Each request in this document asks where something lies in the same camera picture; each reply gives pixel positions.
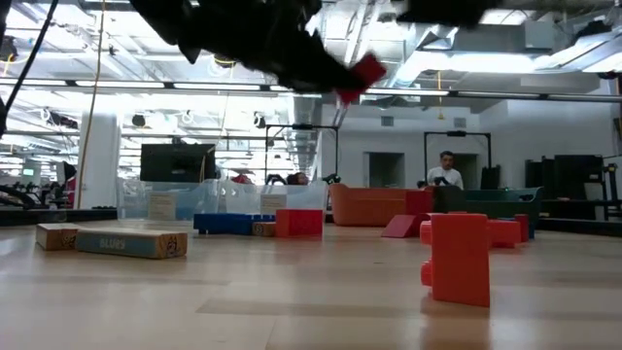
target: clear plastic bin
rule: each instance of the clear plastic bin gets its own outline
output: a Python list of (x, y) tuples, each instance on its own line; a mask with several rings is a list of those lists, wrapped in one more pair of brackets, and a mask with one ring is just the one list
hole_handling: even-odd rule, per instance
[(151, 193), (176, 194), (176, 220), (192, 220), (194, 214), (218, 213), (220, 185), (221, 183), (217, 180), (206, 180), (199, 185), (118, 179), (118, 217), (119, 219), (148, 219)]
[(320, 209), (326, 210), (328, 185), (324, 182), (312, 183), (308, 186), (256, 186), (238, 184), (225, 180), (222, 193), (225, 203), (221, 212), (237, 214), (261, 214), (261, 196), (263, 194), (284, 194), (287, 197), (288, 209)]

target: red toy block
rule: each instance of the red toy block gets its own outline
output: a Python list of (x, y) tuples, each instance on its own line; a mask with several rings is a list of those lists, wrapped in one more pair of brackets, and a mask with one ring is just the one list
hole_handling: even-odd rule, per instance
[(276, 211), (277, 237), (322, 237), (324, 211), (280, 209)]
[(417, 217), (414, 215), (395, 215), (382, 231), (385, 238), (406, 238), (413, 235)]
[(363, 79), (365, 88), (361, 90), (338, 90), (337, 94), (345, 105), (352, 103), (352, 101), (356, 100), (363, 92), (387, 74), (387, 69), (373, 53), (366, 54), (352, 67), (351, 71)]
[(432, 286), (432, 259), (421, 265), (421, 284), (426, 287)]
[(407, 215), (419, 215), (432, 211), (432, 191), (406, 191)]
[(514, 248), (521, 242), (521, 224), (508, 220), (489, 220), (488, 232), (491, 247)]
[(438, 214), (422, 223), (422, 239), (428, 226), (432, 234), (432, 258), (421, 271), (432, 298), (490, 307), (487, 222), (479, 214)]
[(521, 242), (529, 242), (529, 215), (516, 214), (514, 221), (521, 224)]
[(418, 214), (415, 217), (415, 224), (414, 224), (415, 227), (412, 230), (412, 235), (414, 237), (419, 237), (419, 235), (421, 234), (420, 233), (420, 231), (421, 231), (421, 223), (424, 223), (424, 222), (429, 221), (429, 220), (430, 220), (430, 214), (428, 214), (428, 213)]
[(422, 244), (432, 245), (432, 222), (430, 220), (419, 225), (419, 239)]

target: wooden floor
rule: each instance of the wooden floor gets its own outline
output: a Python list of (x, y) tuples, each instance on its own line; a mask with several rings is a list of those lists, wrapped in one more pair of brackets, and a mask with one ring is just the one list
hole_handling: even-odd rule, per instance
[(488, 311), (429, 300), (430, 248), (379, 229), (196, 237), (169, 261), (45, 253), (32, 231), (0, 230), (2, 350), (622, 348), (616, 238), (540, 232), (493, 251)]

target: doorway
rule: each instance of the doorway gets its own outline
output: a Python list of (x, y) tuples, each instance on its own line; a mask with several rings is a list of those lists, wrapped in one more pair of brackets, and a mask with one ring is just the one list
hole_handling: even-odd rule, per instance
[(366, 167), (364, 184), (369, 188), (405, 187), (404, 154), (375, 153), (364, 154)]
[(454, 154), (454, 169), (463, 176), (465, 190), (479, 190), (477, 155)]

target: box label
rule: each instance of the box label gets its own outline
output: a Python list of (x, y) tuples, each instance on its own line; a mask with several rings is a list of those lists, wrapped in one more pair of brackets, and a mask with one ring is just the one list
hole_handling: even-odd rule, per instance
[(277, 210), (287, 209), (288, 197), (285, 194), (262, 194), (261, 214), (275, 215)]
[(177, 194), (171, 192), (152, 192), (149, 195), (149, 220), (173, 221), (177, 207)]
[(76, 249), (91, 253), (119, 254), (133, 257), (153, 258), (157, 254), (157, 237), (136, 237), (86, 233), (79, 234)]

